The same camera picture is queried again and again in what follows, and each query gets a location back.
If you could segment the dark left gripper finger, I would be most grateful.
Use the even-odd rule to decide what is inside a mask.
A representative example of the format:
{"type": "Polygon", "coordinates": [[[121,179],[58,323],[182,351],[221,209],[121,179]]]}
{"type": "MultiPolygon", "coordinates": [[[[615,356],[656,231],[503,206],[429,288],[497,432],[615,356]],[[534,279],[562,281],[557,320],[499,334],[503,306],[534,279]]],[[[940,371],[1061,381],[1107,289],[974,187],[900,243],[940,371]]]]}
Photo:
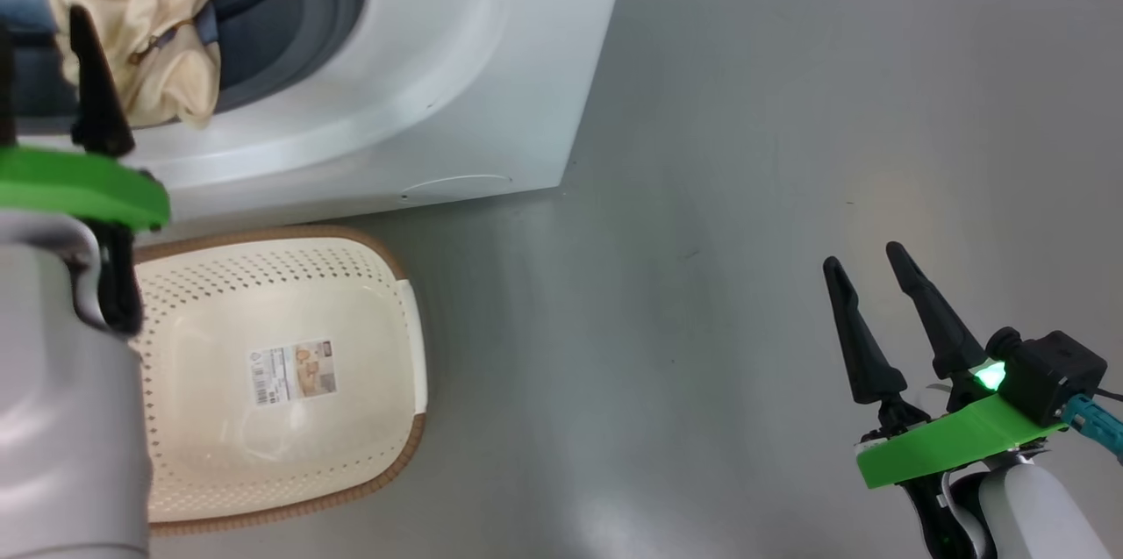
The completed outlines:
{"type": "Polygon", "coordinates": [[[119,102],[95,22],[80,4],[69,8],[69,48],[79,59],[79,107],[71,140],[88,154],[124,158],[135,150],[133,128],[119,102]]]}
{"type": "Polygon", "coordinates": [[[13,111],[15,88],[15,51],[11,33],[0,26],[0,144],[1,147],[15,147],[18,143],[16,114],[13,111]]]}

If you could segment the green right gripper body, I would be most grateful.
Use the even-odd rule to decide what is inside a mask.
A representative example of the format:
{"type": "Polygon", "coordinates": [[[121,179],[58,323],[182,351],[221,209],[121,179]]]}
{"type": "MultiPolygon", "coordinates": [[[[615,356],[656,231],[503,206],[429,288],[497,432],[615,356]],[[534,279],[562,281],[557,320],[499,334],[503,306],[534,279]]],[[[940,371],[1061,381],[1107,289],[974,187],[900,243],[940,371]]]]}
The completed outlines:
{"type": "Polygon", "coordinates": [[[1003,366],[982,367],[974,372],[973,382],[982,383],[983,390],[990,393],[987,398],[911,428],[906,434],[855,446],[855,462],[866,486],[877,491],[888,484],[942,474],[1062,430],[1059,422],[1038,427],[1001,398],[998,385],[1004,378],[1003,366]]]}

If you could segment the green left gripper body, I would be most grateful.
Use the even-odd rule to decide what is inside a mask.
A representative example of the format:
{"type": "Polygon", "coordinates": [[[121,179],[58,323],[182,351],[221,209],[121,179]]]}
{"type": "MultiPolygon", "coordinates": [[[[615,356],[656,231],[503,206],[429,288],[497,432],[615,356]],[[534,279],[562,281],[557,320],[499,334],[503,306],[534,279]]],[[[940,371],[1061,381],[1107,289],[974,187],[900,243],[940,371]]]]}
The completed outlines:
{"type": "Polygon", "coordinates": [[[100,154],[52,148],[1,150],[1,207],[121,224],[134,233],[171,220],[168,192],[143,171],[100,154]]]}

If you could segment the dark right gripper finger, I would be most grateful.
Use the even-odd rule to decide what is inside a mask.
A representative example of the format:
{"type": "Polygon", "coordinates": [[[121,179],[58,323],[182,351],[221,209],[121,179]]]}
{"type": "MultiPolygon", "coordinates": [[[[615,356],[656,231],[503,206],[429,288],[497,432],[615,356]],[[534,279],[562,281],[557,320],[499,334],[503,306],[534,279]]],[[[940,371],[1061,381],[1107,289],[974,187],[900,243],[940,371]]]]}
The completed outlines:
{"type": "Polygon", "coordinates": [[[987,360],[973,332],[926,278],[903,244],[891,240],[885,251],[904,295],[911,299],[932,348],[932,368],[939,379],[970,372],[987,360]]]}
{"type": "Polygon", "coordinates": [[[860,312],[860,300],[841,262],[829,256],[822,264],[827,295],[843,356],[847,379],[859,405],[901,398],[907,384],[902,372],[891,367],[860,312]]]}

